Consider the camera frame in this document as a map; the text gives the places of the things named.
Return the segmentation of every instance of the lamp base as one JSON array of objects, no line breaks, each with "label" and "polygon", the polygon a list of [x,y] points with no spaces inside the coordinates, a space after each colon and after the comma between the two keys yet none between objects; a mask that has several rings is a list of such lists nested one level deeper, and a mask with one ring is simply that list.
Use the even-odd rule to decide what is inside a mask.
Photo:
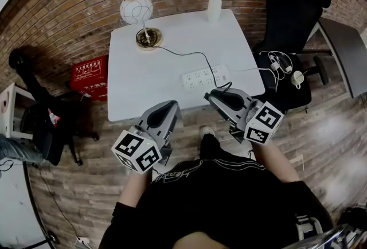
[{"label": "lamp base", "polygon": [[136,44],[137,46],[144,51],[151,51],[156,49],[156,46],[160,46],[163,37],[160,30],[156,28],[147,28],[147,34],[150,39],[150,43],[147,40],[144,29],[140,30],[138,34],[136,34]]}]

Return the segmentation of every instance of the red box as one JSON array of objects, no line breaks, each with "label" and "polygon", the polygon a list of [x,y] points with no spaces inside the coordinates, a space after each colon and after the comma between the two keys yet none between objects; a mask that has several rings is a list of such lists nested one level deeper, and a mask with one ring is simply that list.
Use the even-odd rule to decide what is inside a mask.
[{"label": "red box", "polygon": [[106,101],[107,68],[108,55],[73,65],[71,89],[91,99]]}]

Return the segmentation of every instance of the flower vase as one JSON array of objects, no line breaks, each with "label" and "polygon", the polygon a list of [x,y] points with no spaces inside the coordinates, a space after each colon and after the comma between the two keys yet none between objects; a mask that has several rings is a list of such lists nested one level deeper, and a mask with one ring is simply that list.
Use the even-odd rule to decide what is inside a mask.
[{"label": "flower vase", "polygon": [[217,22],[222,10],[222,0],[209,0],[208,2],[208,18],[209,22]]}]

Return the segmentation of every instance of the white lamp shade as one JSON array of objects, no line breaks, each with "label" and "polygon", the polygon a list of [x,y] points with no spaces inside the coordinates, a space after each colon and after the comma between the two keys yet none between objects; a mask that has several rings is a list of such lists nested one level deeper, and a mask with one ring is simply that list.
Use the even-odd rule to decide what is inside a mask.
[{"label": "white lamp shade", "polygon": [[149,20],[153,12],[153,4],[150,0],[124,0],[120,6],[120,14],[128,24],[141,24]]}]

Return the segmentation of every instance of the power strip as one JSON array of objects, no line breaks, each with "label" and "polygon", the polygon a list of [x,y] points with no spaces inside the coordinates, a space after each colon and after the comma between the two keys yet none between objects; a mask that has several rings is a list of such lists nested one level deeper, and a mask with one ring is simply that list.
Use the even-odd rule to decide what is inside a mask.
[{"label": "power strip", "polygon": [[[228,82],[228,68],[224,64],[212,67],[217,84],[223,85]],[[187,91],[215,87],[214,79],[210,68],[189,72],[181,76],[182,86]]]}]

